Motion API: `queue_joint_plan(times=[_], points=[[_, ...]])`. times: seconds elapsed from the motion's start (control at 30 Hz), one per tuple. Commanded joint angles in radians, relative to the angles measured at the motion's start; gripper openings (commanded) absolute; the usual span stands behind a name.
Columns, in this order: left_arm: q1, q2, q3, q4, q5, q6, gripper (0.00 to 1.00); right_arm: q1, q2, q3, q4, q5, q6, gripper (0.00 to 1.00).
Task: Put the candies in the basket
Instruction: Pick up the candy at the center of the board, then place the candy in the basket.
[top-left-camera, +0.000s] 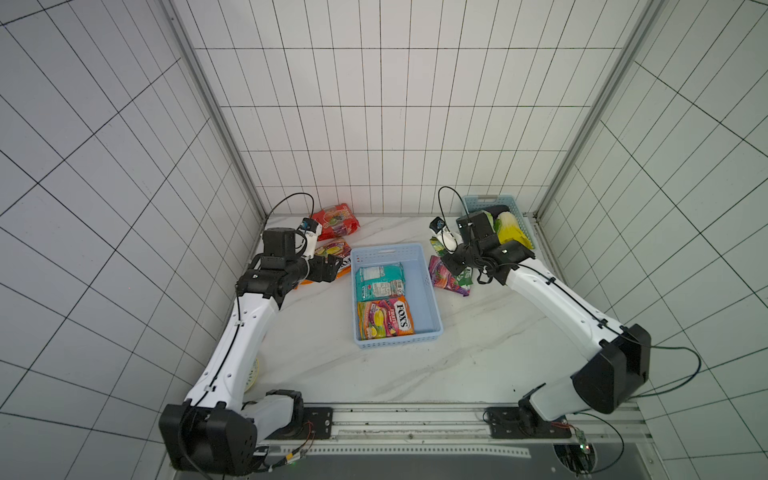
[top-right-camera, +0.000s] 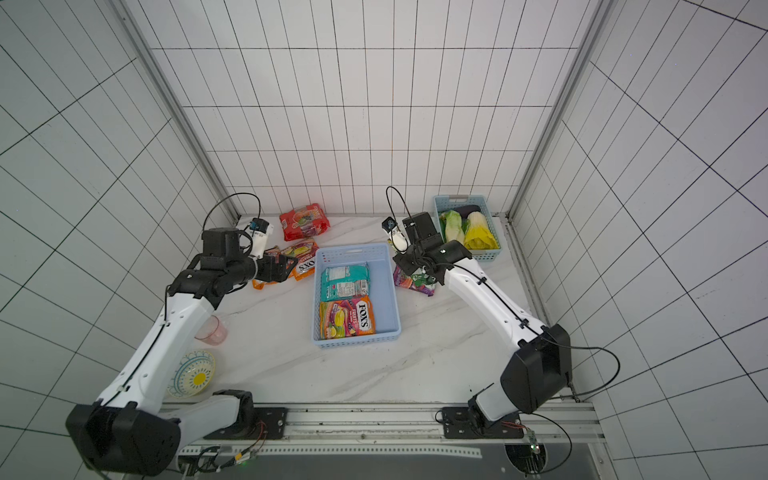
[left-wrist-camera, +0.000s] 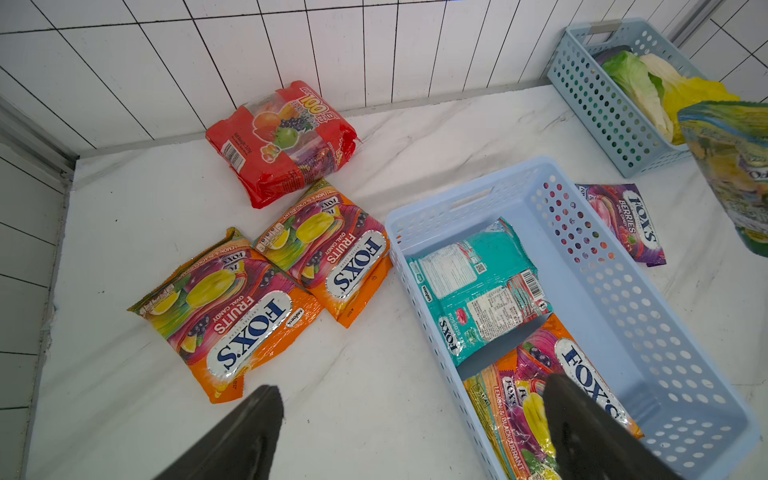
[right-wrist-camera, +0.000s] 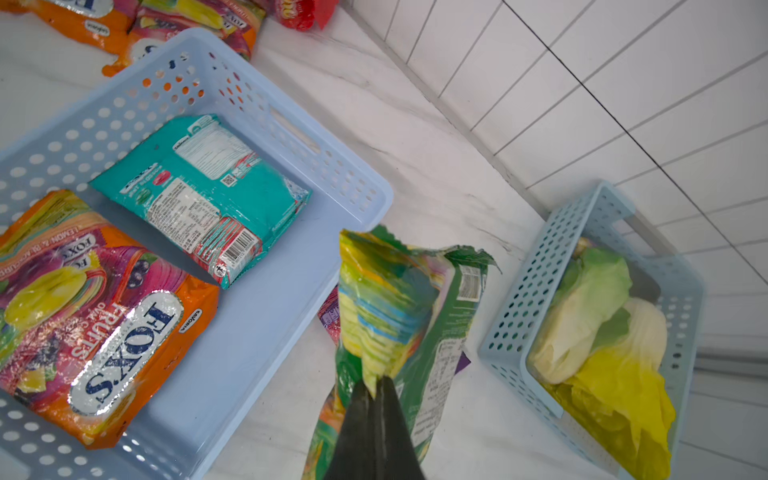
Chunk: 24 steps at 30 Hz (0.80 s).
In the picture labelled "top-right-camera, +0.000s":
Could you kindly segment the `light blue plastic basket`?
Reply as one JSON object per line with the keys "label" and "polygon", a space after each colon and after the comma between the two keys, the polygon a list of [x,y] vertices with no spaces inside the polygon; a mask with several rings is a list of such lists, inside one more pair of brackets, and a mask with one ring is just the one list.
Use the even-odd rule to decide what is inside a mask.
{"label": "light blue plastic basket", "polygon": [[316,252],[312,340],[321,348],[399,337],[390,248],[385,243]]}

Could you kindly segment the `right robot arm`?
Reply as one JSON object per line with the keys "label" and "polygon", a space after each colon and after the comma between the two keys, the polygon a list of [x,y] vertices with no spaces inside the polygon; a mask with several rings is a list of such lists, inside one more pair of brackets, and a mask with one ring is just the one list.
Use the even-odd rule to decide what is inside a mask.
{"label": "right robot arm", "polygon": [[517,305],[457,240],[445,242],[426,212],[404,220],[388,217],[382,228],[395,247],[395,264],[408,274],[423,271],[468,304],[510,353],[499,379],[468,402],[473,420],[487,425],[512,414],[532,414],[572,378],[569,334],[548,327]]}

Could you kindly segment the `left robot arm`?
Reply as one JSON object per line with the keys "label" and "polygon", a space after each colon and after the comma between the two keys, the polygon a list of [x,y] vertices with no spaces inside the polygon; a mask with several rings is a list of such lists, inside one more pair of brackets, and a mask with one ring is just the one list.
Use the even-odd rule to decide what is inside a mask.
{"label": "left robot arm", "polygon": [[136,352],[93,403],[73,407],[65,426],[94,473],[158,475],[182,448],[207,435],[243,438],[264,428],[243,390],[218,391],[169,416],[160,410],[187,348],[224,297],[254,279],[289,277],[288,257],[265,252],[272,230],[255,219],[244,229],[203,231],[202,252],[166,287],[162,311]]}

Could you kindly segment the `purple Fox's candy bag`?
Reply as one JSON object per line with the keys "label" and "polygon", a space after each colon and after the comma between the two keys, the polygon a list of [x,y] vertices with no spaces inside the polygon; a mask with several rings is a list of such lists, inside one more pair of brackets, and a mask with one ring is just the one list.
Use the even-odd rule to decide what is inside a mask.
{"label": "purple Fox's candy bag", "polygon": [[407,275],[399,266],[394,269],[393,282],[396,287],[420,292],[429,297],[434,295],[437,285],[436,280],[422,269]]}

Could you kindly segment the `pink yellow Fox's bag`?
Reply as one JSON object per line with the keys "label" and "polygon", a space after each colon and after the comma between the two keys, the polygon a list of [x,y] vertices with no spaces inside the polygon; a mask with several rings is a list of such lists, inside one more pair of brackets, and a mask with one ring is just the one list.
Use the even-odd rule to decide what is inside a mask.
{"label": "pink yellow Fox's bag", "polygon": [[368,296],[321,302],[318,313],[321,340],[376,333],[373,304]]}

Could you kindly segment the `teal candy bag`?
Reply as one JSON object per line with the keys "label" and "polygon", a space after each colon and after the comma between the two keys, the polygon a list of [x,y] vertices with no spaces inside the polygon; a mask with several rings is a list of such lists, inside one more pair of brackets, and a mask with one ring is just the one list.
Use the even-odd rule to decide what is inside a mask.
{"label": "teal candy bag", "polygon": [[322,272],[320,293],[323,302],[367,296],[369,291],[370,275],[365,263],[328,267]]}

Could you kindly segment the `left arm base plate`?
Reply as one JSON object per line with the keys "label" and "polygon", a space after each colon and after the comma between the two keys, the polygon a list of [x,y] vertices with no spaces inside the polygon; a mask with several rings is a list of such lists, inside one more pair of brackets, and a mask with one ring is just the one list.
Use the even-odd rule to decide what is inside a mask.
{"label": "left arm base plate", "polygon": [[287,414],[284,407],[254,407],[217,434],[228,440],[280,440],[284,437]]}

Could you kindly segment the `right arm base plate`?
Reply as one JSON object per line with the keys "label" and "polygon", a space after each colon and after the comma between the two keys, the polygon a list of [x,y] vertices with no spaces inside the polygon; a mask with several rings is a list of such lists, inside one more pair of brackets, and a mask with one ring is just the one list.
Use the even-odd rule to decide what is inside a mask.
{"label": "right arm base plate", "polygon": [[435,413],[434,419],[442,426],[443,436],[450,440],[517,440],[525,435],[518,416],[491,421],[470,407],[444,407]]}

